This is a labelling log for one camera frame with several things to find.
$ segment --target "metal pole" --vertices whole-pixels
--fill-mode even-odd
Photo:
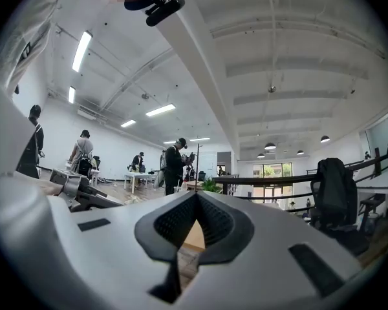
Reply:
[[[197,167],[195,168],[194,192],[197,191],[197,183],[199,182],[199,160],[200,160],[200,144],[197,145]]]

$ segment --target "air conditioner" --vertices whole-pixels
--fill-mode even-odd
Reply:
[[[98,117],[97,113],[95,113],[89,109],[86,109],[83,106],[79,106],[78,115],[80,115],[84,118],[90,119],[91,121],[94,121]]]

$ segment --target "ceiling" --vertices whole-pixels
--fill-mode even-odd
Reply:
[[[103,123],[134,119],[125,131],[152,143],[210,137],[253,160],[271,141],[276,159],[295,158],[388,109],[388,43],[360,0],[186,0],[158,28],[121,4],[59,3],[49,87],[63,98],[76,87]],[[76,73],[85,30],[93,39]],[[145,116],[168,103],[177,109]]]

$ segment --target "table leg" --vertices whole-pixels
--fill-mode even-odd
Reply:
[[[383,212],[383,217],[387,216],[387,209],[388,209],[388,194],[385,195],[385,210]]]

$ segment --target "white shirt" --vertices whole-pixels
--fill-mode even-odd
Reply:
[[[45,49],[51,17],[58,0],[23,1],[3,30],[0,40],[0,87],[11,97],[27,67]],[[30,43],[26,59],[19,59]]]

